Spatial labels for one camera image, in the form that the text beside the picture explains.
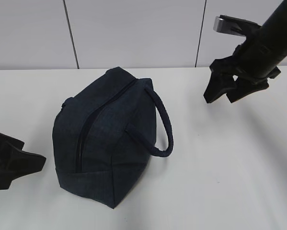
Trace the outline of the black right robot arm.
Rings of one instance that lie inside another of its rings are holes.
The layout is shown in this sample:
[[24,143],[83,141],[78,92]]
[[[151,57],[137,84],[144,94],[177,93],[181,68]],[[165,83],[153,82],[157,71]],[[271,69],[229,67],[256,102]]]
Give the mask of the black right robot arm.
[[287,57],[287,0],[281,2],[263,25],[220,15],[215,19],[214,30],[246,40],[231,56],[215,59],[210,65],[211,77],[204,92],[208,104],[224,94],[233,103],[265,90],[269,87],[268,79],[281,73],[277,66]]

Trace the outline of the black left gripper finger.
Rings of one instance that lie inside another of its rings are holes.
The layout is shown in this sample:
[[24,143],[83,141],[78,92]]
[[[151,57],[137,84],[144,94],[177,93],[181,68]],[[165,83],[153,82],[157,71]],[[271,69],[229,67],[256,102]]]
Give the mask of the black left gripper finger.
[[24,142],[0,133],[0,158],[23,158]]
[[15,179],[42,171],[45,162],[46,157],[42,155],[13,149],[10,159],[7,161],[7,184],[5,189],[9,189]]

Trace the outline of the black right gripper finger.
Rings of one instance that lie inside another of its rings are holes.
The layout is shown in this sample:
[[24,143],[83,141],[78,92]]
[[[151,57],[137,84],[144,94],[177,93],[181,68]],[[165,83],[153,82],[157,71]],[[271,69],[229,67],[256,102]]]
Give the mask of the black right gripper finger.
[[252,93],[266,90],[269,87],[267,80],[264,80],[258,84],[253,84],[248,80],[237,78],[235,83],[236,87],[226,93],[226,96],[231,103],[234,103]]
[[235,88],[236,84],[233,75],[212,71],[203,96],[205,101],[210,104]]

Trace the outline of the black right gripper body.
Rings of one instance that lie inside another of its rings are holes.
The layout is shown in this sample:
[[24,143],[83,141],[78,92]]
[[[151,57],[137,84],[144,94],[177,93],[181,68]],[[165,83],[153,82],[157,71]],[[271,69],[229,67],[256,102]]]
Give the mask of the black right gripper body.
[[215,59],[209,68],[211,72],[231,74],[235,81],[242,78],[258,84],[276,78],[280,74],[277,67],[280,62],[281,55],[266,46],[239,45],[231,56]]

